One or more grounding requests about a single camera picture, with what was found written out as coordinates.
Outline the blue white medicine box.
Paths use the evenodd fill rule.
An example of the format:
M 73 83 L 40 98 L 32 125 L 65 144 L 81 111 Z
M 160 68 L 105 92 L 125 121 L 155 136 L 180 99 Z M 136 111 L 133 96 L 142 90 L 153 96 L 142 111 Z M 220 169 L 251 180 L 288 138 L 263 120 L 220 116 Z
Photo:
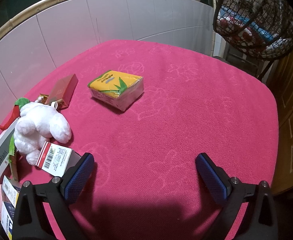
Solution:
M 9 240 L 12 240 L 15 208 L 10 202 L 2 202 L 1 225 Z

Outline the white red barcode box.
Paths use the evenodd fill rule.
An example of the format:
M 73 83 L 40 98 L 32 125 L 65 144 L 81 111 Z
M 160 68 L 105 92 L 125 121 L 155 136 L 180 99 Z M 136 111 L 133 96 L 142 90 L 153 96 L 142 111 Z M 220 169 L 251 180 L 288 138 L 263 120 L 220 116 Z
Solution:
M 73 149 L 45 142 L 36 161 L 36 166 L 54 177 L 62 177 L 68 168 L 80 160 L 81 155 Z

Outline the white plush bunny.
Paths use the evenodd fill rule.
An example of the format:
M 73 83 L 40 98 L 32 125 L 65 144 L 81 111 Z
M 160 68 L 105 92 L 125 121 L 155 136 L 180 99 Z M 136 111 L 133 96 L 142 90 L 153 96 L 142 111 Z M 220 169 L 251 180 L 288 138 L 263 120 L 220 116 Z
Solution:
M 36 165 L 44 143 L 51 138 L 66 144 L 71 137 L 68 121 L 53 106 L 30 102 L 21 107 L 14 131 L 14 143 L 28 164 Z

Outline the red chili plush toy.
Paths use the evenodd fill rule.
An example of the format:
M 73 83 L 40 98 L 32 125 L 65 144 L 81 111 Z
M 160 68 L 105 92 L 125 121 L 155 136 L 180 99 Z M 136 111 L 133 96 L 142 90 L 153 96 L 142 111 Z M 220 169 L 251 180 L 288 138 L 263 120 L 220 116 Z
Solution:
M 8 120 L 6 120 L 6 122 L 2 123 L 0 125 L 0 130 L 4 131 L 6 129 L 8 129 L 10 127 L 10 125 L 17 119 L 20 117 L 20 110 L 21 108 L 26 105 L 27 103 L 30 103 L 30 100 L 27 98 L 19 98 L 15 101 L 14 103 L 14 107 L 12 109 L 11 115 L 8 118 Z

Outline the dark red box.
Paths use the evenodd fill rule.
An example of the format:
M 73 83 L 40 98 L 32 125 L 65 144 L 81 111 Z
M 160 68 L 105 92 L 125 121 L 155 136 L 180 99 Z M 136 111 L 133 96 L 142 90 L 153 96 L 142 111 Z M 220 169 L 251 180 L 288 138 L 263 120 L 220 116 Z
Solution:
M 67 108 L 77 84 L 78 78 L 75 74 L 59 79 L 49 93 L 45 104 L 55 107 L 58 111 Z

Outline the yellow tissue pack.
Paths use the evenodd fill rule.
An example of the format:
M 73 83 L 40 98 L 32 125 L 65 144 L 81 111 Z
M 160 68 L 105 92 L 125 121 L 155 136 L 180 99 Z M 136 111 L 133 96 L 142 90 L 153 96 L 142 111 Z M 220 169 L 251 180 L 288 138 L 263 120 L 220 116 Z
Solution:
M 88 83 L 92 96 L 125 112 L 143 93 L 144 78 L 108 70 Z

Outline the gold candy wrapper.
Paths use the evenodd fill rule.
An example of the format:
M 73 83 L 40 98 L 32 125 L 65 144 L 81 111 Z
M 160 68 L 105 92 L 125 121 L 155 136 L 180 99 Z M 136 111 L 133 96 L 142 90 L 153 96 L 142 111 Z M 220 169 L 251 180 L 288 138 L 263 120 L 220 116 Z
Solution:
M 63 107 L 63 103 L 61 99 L 57 99 L 56 97 L 49 96 L 47 94 L 40 94 L 35 102 L 42 103 L 44 105 L 52 106 L 56 110 L 61 110 Z

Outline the white panel board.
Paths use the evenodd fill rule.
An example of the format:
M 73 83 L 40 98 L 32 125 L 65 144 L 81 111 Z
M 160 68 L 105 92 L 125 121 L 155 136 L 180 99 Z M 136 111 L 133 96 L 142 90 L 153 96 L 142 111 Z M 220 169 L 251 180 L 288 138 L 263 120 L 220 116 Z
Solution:
M 108 40 L 145 40 L 206 55 L 213 7 L 195 0 L 68 0 L 27 19 L 0 40 L 0 124 L 45 76 Z

